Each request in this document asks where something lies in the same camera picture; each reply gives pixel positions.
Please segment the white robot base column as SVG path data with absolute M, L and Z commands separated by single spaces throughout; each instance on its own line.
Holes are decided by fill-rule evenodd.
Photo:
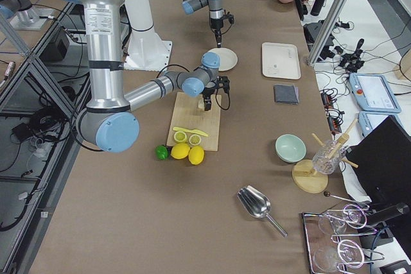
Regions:
M 155 31 L 149 0 L 125 0 L 125 7 L 132 30 L 125 69 L 160 71 L 168 65 L 172 42 Z

